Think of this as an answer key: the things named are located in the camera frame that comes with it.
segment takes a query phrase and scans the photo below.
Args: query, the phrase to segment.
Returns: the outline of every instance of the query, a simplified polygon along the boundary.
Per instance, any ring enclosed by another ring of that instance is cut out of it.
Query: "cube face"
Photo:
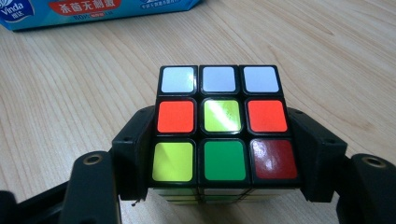
[[[154,149],[152,178],[155,181],[188,182],[193,176],[193,145],[160,142]]]
[[[279,100],[247,101],[247,120],[253,133],[285,133],[288,130],[285,107]]]
[[[191,133],[194,130],[195,104],[191,100],[159,103],[159,133]]]
[[[299,186],[275,66],[164,66],[154,125],[149,187],[170,203],[256,202]]]
[[[208,99],[204,101],[204,131],[234,133],[242,128],[240,107],[235,100]]]
[[[207,180],[244,180],[245,153],[239,141],[210,141],[204,144],[204,169]]]

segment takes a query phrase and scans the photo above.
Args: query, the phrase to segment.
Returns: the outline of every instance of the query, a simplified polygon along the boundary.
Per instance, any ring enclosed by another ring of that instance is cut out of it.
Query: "wooden table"
[[[19,202],[153,105],[165,64],[276,64],[288,106],[396,163],[394,1],[206,0],[188,12],[12,33],[0,28],[0,189]],[[300,191],[265,203],[121,203],[124,223],[337,223]]]

